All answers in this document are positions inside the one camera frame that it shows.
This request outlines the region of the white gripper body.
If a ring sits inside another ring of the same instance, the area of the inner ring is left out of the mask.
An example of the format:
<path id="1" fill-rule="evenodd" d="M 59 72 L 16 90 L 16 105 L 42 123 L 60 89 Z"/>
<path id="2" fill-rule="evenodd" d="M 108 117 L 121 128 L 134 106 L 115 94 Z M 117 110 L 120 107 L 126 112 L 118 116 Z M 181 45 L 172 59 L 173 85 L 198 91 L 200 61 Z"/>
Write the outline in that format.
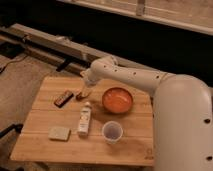
<path id="1" fill-rule="evenodd" d="M 97 84 L 95 75 L 92 73 L 92 71 L 90 69 L 81 71 L 80 75 L 82 76 L 82 79 L 87 87 L 92 87 Z"/>

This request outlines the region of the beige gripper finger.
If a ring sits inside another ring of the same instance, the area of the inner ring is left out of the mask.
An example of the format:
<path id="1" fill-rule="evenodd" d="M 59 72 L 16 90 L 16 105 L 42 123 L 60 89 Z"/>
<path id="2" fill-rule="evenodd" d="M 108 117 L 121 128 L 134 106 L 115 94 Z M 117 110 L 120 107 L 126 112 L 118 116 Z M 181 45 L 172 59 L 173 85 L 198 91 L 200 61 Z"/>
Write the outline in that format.
<path id="1" fill-rule="evenodd" d="M 81 91 L 83 96 L 88 96 L 91 92 L 92 92 L 91 88 L 87 86 L 84 86 Z"/>

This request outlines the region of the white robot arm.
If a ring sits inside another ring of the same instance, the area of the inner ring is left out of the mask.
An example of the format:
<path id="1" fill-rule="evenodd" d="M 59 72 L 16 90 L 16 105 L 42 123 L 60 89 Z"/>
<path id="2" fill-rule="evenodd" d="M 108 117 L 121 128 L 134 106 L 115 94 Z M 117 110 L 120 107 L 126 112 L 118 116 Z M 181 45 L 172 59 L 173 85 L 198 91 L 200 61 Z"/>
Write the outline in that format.
<path id="1" fill-rule="evenodd" d="M 185 74 L 120 67 L 113 56 L 94 60 L 83 72 L 88 87 L 120 81 L 153 98 L 154 171 L 213 171 L 213 94 Z"/>

